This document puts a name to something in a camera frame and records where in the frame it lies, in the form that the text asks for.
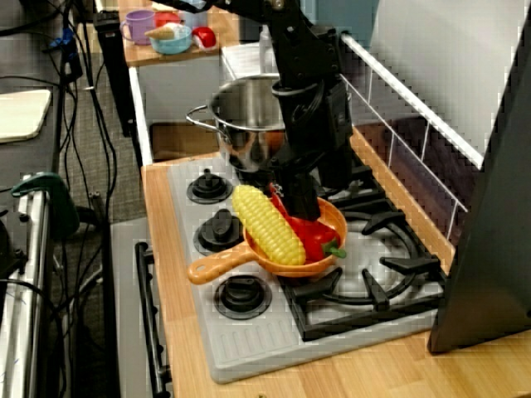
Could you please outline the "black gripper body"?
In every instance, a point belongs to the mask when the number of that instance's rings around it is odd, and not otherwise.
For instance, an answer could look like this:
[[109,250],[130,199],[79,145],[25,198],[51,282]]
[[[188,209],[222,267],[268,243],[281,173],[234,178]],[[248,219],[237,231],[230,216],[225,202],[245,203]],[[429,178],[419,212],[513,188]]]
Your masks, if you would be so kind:
[[287,142],[269,161],[278,181],[289,187],[295,174],[317,170],[320,185],[346,188],[352,178],[352,121],[343,82],[319,82],[303,89],[272,86],[278,99]]

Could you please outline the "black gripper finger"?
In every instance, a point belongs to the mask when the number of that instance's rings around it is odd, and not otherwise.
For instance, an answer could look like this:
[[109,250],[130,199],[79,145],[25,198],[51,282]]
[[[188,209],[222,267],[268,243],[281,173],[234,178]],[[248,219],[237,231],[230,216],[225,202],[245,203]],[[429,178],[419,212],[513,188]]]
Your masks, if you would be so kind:
[[286,182],[272,178],[269,185],[271,197],[281,203],[283,207],[293,206],[293,192]]
[[306,221],[317,221],[320,209],[312,177],[306,172],[295,174],[290,189],[290,214]]

